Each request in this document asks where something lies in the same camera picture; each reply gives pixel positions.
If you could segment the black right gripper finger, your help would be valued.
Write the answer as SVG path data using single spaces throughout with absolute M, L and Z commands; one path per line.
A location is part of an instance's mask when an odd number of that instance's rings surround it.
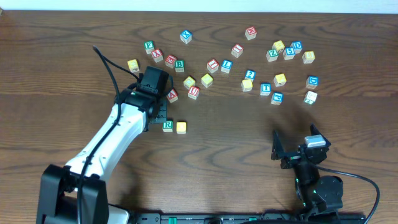
M 271 159 L 275 161 L 275 160 L 280 160 L 282 157 L 284 157 L 284 149 L 282 147 L 282 143 L 279 139 L 277 131 L 273 130 Z
M 318 134 L 322 135 L 321 132 L 316 128 L 316 126 L 314 124 L 311 124 L 310 132 L 312 134 L 311 136 L 318 135 Z M 324 137 L 324 135 L 322 135 L 322 136 L 326 140 L 326 145 L 325 146 L 331 146 L 331 142 L 329 140 L 327 140 L 327 138 Z

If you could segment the green R letter block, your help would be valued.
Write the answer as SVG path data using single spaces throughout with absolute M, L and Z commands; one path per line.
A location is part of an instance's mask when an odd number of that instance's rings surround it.
M 174 122 L 171 120 L 164 122 L 162 125 L 163 132 L 173 132 L 173 129 L 174 129 Z

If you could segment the yellow O letter block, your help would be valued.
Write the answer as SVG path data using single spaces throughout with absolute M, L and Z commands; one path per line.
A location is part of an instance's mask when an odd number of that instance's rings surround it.
M 185 134 L 187 132 L 187 123 L 184 121 L 179 121 L 176 123 L 177 134 Z

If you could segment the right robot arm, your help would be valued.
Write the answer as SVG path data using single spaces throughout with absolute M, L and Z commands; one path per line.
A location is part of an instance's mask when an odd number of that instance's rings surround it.
M 282 169 L 293 169 L 295 190 L 303 202 L 299 219 L 308 221 L 310 217 L 336 213 L 343 207 L 343 181 L 333 175 L 321 176 L 317 165 L 327 158 L 331 143 L 314 126 L 310 126 L 311 135 L 296 151 L 286 152 L 276 130 L 273 131 L 271 159 L 280 160 Z

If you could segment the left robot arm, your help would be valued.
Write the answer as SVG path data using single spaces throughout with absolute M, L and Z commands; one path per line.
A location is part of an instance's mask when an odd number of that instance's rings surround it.
M 108 202 L 106 183 L 132 141 L 165 105 L 172 77 L 147 67 L 139 81 L 115 97 L 111 114 L 93 139 L 63 167 L 41 176 L 37 223 L 130 223 L 131 213 Z

